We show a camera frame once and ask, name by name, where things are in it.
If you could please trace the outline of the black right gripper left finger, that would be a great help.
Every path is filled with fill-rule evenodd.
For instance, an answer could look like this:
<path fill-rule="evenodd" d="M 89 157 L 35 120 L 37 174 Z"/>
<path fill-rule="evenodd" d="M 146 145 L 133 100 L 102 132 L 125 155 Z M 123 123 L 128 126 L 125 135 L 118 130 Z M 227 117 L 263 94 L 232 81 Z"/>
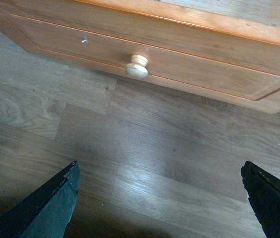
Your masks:
<path fill-rule="evenodd" d="M 74 161 L 0 216 L 0 238 L 62 238 L 78 198 Z"/>

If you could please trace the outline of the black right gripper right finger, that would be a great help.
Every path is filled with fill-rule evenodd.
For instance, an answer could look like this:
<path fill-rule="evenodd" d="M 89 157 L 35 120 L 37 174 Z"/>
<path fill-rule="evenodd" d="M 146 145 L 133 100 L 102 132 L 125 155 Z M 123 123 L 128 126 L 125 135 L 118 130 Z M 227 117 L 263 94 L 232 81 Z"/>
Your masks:
<path fill-rule="evenodd" d="M 255 216 L 268 238 L 280 238 L 280 179 L 246 161 L 242 182 Z"/>

